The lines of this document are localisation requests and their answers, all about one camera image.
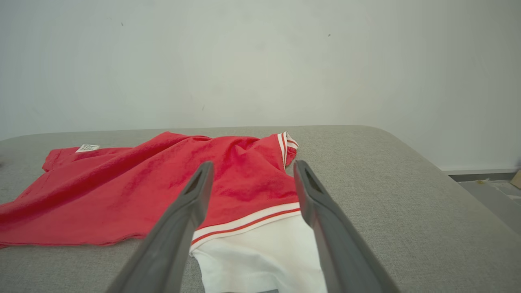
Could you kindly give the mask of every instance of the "gray fabric surface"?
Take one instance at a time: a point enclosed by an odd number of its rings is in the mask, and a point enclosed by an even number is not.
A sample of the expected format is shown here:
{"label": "gray fabric surface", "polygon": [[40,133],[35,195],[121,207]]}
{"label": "gray fabric surface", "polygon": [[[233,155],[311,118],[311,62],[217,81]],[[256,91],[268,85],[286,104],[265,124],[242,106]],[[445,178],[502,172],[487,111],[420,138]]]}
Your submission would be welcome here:
{"label": "gray fabric surface", "polygon": [[[288,131],[376,256],[407,291],[516,291],[521,239],[448,176],[389,133],[365,126],[169,129],[187,135],[264,137]],[[51,133],[0,141],[0,202],[43,173],[51,149],[133,147],[166,130]],[[103,291],[139,241],[111,247],[0,250],[0,290]],[[189,258],[183,292],[203,292]]]}

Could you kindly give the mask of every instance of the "white tag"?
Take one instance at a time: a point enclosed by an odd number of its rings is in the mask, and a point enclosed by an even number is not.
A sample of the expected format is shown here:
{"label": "white tag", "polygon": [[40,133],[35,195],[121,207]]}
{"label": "white tag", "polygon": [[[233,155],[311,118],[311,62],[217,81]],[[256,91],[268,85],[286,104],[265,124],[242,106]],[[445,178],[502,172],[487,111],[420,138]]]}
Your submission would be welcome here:
{"label": "white tag", "polygon": [[81,153],[81,152],[90,152],[90,151],[94,151],[94,150],[97,150],[99,149],[100,146],[99,145],[93,145],[93,144],[84,144],[82,145],[76,152],[77,153]]}

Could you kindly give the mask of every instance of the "red t-shirt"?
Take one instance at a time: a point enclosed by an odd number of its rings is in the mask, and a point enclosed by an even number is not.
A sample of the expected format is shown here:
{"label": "red t-shirt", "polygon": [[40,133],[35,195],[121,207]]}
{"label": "red t-shirt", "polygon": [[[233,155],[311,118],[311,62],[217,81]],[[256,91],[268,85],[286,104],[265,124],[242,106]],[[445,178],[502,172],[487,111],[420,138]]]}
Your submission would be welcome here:
{"label": "red t-shirt", "polygon": [[164,132],[135,148],[52,150],[46,173],[0,205],[0,247],[144,238],[199,165],[212,161],[208,213],[193,250],[298,212],[294,180],[284,171],[297,146],[287,132],[262,139]]}

